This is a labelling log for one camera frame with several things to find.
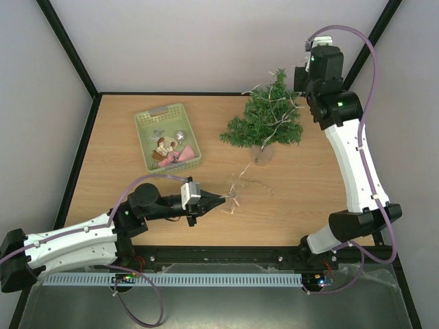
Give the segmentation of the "small green christmas tree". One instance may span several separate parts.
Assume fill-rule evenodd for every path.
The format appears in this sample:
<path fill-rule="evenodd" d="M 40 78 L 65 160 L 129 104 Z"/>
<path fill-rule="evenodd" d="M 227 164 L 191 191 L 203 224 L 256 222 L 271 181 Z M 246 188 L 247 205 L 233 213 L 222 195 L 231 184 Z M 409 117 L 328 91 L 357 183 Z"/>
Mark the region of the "small green christmas tree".
<path fill-rule="evenodd" d="M 255 86 L 241 116 L 228 121 L 219 137 L 233 147 L 249 149 L 252 162 L 264 166 L 274 156 L 274 145 L 297 145 L 302 140 L 297 94 L 287 86 L 285 69 L 272 74 L 268 85 Z"/>

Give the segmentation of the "green plastic basket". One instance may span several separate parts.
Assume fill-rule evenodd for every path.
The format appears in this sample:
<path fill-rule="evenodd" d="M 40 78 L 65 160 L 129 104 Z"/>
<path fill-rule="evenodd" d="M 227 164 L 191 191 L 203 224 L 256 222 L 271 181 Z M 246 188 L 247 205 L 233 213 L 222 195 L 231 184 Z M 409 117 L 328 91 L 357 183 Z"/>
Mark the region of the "green plastic basket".
<path fill-rule="evenodd" d="M 139 112 L 134 122 L 148 172 L 173 173 L 200 166 L 202 154 L 181 103 Z"/>

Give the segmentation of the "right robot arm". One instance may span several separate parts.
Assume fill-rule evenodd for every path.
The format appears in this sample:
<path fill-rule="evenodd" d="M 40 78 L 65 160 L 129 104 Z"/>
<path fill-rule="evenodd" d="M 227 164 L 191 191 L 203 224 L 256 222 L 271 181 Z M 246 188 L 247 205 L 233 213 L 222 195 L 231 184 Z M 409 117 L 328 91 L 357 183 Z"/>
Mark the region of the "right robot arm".
<path fill-rule="evenodd" d="M 379 181 L 366 134 L 360 129 L 359 97 L 343 88 L 340 48 L 316 40 L 307 52 L 307 64 L 294 71 L 294 90 L 304 93 L 314 122 L 333 148 L 347 200 L 346 210 L 330 214 L 326 226 L 301 238 L 300 263 L 312 269 L 322 262 L 323 253 L 384 229 L 401 218 L 402 209 L 390 202 Z"/>

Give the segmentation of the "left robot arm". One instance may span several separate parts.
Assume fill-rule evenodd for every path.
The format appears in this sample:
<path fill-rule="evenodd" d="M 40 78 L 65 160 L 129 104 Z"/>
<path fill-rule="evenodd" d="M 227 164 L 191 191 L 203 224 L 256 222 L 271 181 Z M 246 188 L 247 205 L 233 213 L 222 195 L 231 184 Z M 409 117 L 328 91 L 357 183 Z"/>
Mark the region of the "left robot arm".
<path fill-rule="evenodd" d="M 193 227 L 226 201 L 185 182 L 180 194 L 162 196 L 150 183 L 137 186 L 117 207 L 74 226 L 38 234 L 9 231 L 1 244 L 1 291 L 21 291 L 51 274 L 93 265 L 113 265 L 134 256 L 133 237 L 147 222 L 186 217 Z"/>

